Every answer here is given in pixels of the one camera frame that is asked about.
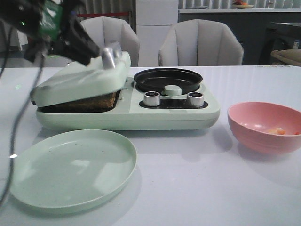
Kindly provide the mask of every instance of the black cable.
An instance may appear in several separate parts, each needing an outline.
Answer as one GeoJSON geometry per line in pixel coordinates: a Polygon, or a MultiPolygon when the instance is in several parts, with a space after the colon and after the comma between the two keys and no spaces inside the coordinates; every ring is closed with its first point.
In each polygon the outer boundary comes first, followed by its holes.
{"type": "MultiPolygon", "coordinates": [[[[41,63],[40,63],[40,69],[39,72],[36,76],[36,79],[32,85],[32,88],[35,88],[40,80],[40,77],[42,75],[42,71],[43,71],[43,67],[44,67],[44,56],[41,56],[41,63]]],[[[17,129],[18,129],[18,125],[21,121],[21,118],[24,114],[24,112],[26,111],[28,105],[30,103],[30,95],[28,95],[26,101],[24,102],[21,110],[19,111],[18,115],[15,118],[14,124],[13,124],[13,128],[12,128],[12,133],[11,133],[11,138],[10,138],[10,152],[9,152],[9,172],[8,172],[8,178],[6,180],[6,184],[3,190],[3,193],[1,195],[0,198],[0,208],[3,205],[8,193],[9,193],[9,187],[12,181],[12,177],[13,177],[13,173],[14,173],[14,163],[15,163],[15,158],[13,158],[13,155],[15,154],[15,142],[16,142],[16,134],[17,134],[17,129]]]]}
{"type": "Polygon", "coordinates": [[[1,67],[0,78],[4,72],[4,68],[6,67],[6,63],[8,61],[11,34],[13,33],[13,29],[14,29],[13,27],[10,27],[9,32],[8,32],[8,39],[5,41],[6,50],[5,50],[5,54],[4,54],[4,61],[3,61],[2,67],[1,67]]]}

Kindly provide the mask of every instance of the chair backrest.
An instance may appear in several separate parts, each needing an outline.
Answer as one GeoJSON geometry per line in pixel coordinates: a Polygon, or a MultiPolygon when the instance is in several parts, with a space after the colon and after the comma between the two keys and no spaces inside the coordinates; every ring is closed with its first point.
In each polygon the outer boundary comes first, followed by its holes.
{"type": "Polygon", "coordinates": [[[171,26],[158,60],[159,66],[241,65],[243,54],[227,25],[194,19],[171,26]]]}
{"type": "Polygon", "coordinates": [[[102,16],[83,20],[81,24],[100,50],[117,41],[121,49],[129,53],[131,65],[138,66],[140,42],[125,20],[102,16]]]}

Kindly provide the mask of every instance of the pink bowl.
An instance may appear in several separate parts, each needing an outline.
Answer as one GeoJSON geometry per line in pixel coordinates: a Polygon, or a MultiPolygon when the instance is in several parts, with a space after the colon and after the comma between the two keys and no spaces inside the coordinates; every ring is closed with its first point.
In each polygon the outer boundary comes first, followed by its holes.
{"type": "Polygon", "coordinates": [[[260,153],[289,153],[301,147],[301,112],[292,108],[242,102],[228,109],[228,121],[235,138],[260,153]],[[285,134],[271,133],[275,128],[282,128],[285,134]]]}

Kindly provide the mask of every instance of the black frying pan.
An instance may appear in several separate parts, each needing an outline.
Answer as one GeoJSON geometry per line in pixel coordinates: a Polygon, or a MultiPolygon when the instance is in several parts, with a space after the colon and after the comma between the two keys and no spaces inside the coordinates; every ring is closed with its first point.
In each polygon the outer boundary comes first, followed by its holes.
{"type": "Polygon", "coordinates": [[[180,68],[154,68],[141,71],[134,76],[139,90],[159,93],[164,91],[165,86],[176,85],[182,89],[182,94],[187,94],[197,90],[202,80],[200,74],[180,68]]]}

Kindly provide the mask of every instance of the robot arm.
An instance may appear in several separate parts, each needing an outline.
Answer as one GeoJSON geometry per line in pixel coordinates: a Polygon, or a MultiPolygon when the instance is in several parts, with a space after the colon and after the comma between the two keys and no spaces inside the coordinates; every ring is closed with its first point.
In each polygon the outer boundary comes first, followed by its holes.
{"type": "Polygon", "coordinates": [[[0,19],[33,39],[24,57],[34,61],[46,47],[84,65],[99,56],[99,47],[77,20],[74,8],[81,0],[1,0],[0,19]]]}

